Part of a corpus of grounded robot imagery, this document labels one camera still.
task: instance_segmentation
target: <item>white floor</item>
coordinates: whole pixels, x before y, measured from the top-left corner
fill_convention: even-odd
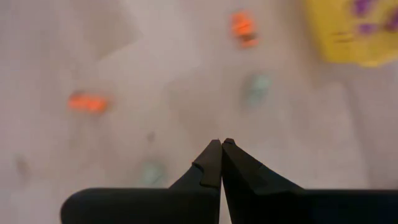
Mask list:
[[[240,7],[255,49],[231,35]],[[299,1],[3,0],[0,217],[57,223],[77,190],[140,186],[145,161],[166,165],[168,186],[226,137],[303,187],[395,188],[395,70],[322,62]],[[254,73],[272,86],[247,110]],[[112,108],[70,111],[78,90]]]

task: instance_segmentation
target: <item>teal object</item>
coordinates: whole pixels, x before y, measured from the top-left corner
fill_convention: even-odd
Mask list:
[[[146,162],[142,167],[141,182],[145,187],[161,187],[165,184],[166,167],[159,162]]]
[[[248,106],[256,106],[267,95],[271,81],[267,75],[253,75],[250,77],[246,89],[245,101]]]

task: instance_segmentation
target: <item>blurry toy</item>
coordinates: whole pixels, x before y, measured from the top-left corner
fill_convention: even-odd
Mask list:
[[[397,58],[397,1],[306,2],[314,35],[327,61],[375,67]]]
[[[86,111],[89,113],[102,113],[108,106],[108,101],[102,96],[89,95],[86,93],[74,93],[69,97],[69,108]]]
[[[238,11],[232,15],[232,31],[239,39],[242,47],[257,45],[257,35],[254,22],[246,11]]]
[[[267,95],[271,81],[267,75],[252,75],[246,82],[244,102],[246,106],[258,105]]]
[[[159,162],[147,161],[142,166],[141,184],[145,187],[161,187],[165,184],[165,166]]]

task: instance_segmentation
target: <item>yellow container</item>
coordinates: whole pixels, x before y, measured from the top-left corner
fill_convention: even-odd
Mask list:
[[[398,32],[383,27],[398,0],[376,0],[364,17],[353,13],[353,0],[306,0],[307,13],[325,59],[376,67],[398,56]],[[373,34],[359,33],[360,24],[376,24]]]

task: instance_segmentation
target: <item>orange block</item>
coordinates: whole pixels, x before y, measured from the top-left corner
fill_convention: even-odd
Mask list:
[[[90,113],[102,113],[108,105],[106,98],[85,93],[73,94],[69,97],[69,108]]]
[[[258,44],[254,22],[247,12],[239,11],[232,15],[232,31],[241,41],[242,47]]]

